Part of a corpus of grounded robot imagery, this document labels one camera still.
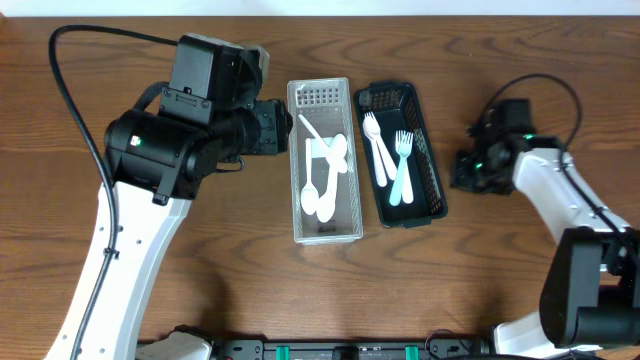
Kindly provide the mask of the white plastic spoon top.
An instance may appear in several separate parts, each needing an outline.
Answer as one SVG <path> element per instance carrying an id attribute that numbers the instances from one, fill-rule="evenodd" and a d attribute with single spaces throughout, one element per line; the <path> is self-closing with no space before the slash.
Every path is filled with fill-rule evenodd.
<path id="1" fill-rule="evenodd" d="M 309 122 L 309 120 L 302 114 L 298 115 L 298 119 L 302 122 L 302 124 L 307 128 L 307 130 L 311 133 L 314 138 L 317 138 L 321 143 L 323 143 L 323 137 L 320 136 L 318 131 L 313 127 L 313 125 Z"/>

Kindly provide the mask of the black plastic mesh basket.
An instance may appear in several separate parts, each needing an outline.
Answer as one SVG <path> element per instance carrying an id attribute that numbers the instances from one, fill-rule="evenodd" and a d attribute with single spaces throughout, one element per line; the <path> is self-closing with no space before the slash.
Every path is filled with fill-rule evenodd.
<path id="1" fill-rule="evenodd" d="M 414 85 L 374 82 L 356 91 L 353 102 L 381 223 L 411 228 L 445 217 L 448 205 Z M 364 133 L 367 112 L 375 115 L 397 167 L 396 178 L 383 188 L 376 183 L 371 144 Z"/>

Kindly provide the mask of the pinkish white plastic spoon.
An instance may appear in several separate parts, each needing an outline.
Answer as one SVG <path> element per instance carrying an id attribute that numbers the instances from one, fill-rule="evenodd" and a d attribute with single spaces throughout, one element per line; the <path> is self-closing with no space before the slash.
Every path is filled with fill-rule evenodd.
<path id="1" fill-rule="evenodd" d="M 366 117 L 363 121 L 364 133 L 371 144 L 371 152 L 374 163 L 374 173 L 376 177 L 376 183 L 380 188 L 387 186 L 387 176 L 385 174 L 384 166 L 380 156 L 379 148 L 375 140 L 376 130 L 374 128 L 373 120 L 370 117 Z"/>

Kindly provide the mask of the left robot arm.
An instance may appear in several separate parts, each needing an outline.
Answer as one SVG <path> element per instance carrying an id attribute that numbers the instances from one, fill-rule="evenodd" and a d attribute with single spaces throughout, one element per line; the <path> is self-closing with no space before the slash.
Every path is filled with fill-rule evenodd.
<path id="1" fill-rule="evenodd" d="M 49 359 L 133 359 L 166 250 L 201 182 L 240 171 L 246 155 L 287 149 L 292 117 L 283 101 L 254 100 L 214 110 L 171 112 L 149 99 L 105 134 L 108 178 L 98 193 L 95 230 L 70 308 Z"/>

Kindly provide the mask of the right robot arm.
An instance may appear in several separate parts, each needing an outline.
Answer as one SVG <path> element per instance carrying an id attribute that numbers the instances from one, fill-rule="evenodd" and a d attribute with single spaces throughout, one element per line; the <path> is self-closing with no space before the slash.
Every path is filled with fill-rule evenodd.
<path id="1" fill-rule="evenodd" d="M 479 140 L 457 152 L 451 185 L 519 191 L 557 245 L 537 311 L 494 328 L 497 354 L 544 359 L 638 345 L 639 232 L 599 199 L 558 138 Z"/>

